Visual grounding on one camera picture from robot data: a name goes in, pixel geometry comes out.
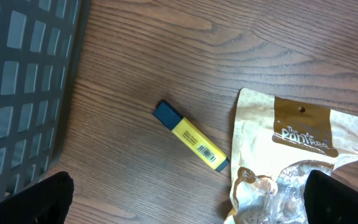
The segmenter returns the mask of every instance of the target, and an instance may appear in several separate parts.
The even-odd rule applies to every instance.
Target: yellow label
[[[227,157],[222,150],[215,146],[215,144],[186,118],[183,118],[179,124],[176,125],[172,133],[212,169],[216,169]]]

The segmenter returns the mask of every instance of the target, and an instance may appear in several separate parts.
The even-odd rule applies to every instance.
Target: gray plastic basket
[[[0,202],[48,170],[80,8],[81,0],[0,0]]]

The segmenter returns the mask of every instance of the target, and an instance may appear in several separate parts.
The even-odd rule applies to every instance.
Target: white barcode label
[[[209,150],[204,145],[198,146],[197,151],[199,151],[210,162],[213,162],[216,159],[215,155],[211,152],[211,150]]]

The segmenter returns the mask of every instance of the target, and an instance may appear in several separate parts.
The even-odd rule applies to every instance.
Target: brand logo
[[[327,144],[315,140],[314,136],[310,135],[309,133],[301,134],[297,130],[294,130],[291,126],[282,128],[282,138],[287,138],[298,143],[306,144],[308,146],[318,146],[329,149]]]

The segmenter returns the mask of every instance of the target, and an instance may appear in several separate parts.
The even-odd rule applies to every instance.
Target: wooden table
[[[358,116],[358,1],[93,0],[65,147],[67,223],[222,223],[230,173],[156,118],[165,98],[228,155],[241,88]],[[358,190],[358,162],[333,176]]]

